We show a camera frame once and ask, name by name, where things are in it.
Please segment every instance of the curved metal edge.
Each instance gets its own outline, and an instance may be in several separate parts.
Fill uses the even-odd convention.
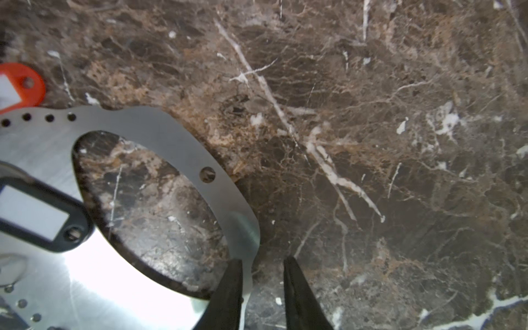
[[[29,113],[30,121],[22,115]],[[68,114],[75,114],[75,121]],[[52,122],[46,116],[52,115]],[[38,180],[82,200],[71,161],[77,140],[91,131],[107,131],[154,151],[183,173],[203,196],[215,215],[231,258],[243,263],[245,310],[252,287],[251,265],[260,244],[258,220],[228,174],[207,150],[169,114],[151,107],[110,111],[99,107],[66,110],[23,108],[0,115],[9,127],[0,127],[0,160],[11,163]],[[214,169],[211,183],[200,180],[200,170]]]

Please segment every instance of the brown marble countertop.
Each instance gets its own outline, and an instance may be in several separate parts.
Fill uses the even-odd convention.
[[[159,107],[203,143],[260,222],[247,329],[286,327],[292,254],[336,329],[522,330],[527,26],[520,0],[0,0],[0,56],[45,107]],[[208,297],[229,256],[187,178],[104,132],[73,156],[116,248]]]

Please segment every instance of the key tag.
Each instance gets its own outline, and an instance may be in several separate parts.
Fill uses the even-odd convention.
[[[0,114],[38,106],[45,94],[44,81],[33,69],[20,63],[0,64]]]

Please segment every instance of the silver metal plate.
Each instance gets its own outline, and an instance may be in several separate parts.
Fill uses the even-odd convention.
[[[25,121],[24,114],[30,114],[31,120]],[[75,115],[73,121],[69,114]],[[210,206],[227,239],[230,257],[242,260],[243,325],[252,287],[251,265],[260,243],[258,221],[227,173],[176,120],[150,107],[119,111],[25,108],[0,115],[0,121],[4,119],[10,125],[0,127],[0,161],[79,201],[82,197],[71,152],[76,141],[91,131],[108,131],[137,142],[184,174]],[[200,179],[200,170],[205,167],[216,173],[211,183]],[[35,330],[51,326],[68,330],[190,329],[207,304],[141,274],[97,228],[83,244],[65,253],[48,252],[0,233],[0,257],[12,255],[20,256],[18,263],[25,260],[27,264],[21,268],[24,274],[13,292],[3,291],[1,295]],[[2,273],[0,285],[5,284]],[[27,301],[25,308],[17,307],[20,299]],[[35,314],[40,315],[40,321],[33,321],[38,319]]]

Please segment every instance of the metal plate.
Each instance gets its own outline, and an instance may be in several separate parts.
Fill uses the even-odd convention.
[[[31,119],[24,120],[24,114]],[[258,222],[227,173],[176,120],[150,107],[119,111],[26,108],[0,115],[0,122],[4,119],[10,124],[0,127],[0,161],[79,201],[71,152],[76,141],[91,131],[108,131],[137,142],[183,173],[210,206],[227,239],[230,257],[242,260],[243,325],[252,286],[251,264],[260,243]],[[211,183],[202,182],[199,176],[207,166],[216,173]],[[2,297],[36,330],[50,326],[68,330],[190,329],[206,307],[206,301],[171,291],[141,274],[97,228],[86,242],[65,253],[44,251],[0,233],[0,255],[10,253],[20,255],[27,265],[13,292],[2,292]],[[2,273],[1,284],[5,284]],[[19,299],[27,300],[25,308],[16,307]],[[41,315],[39,322],[32,321],[34,314]]]

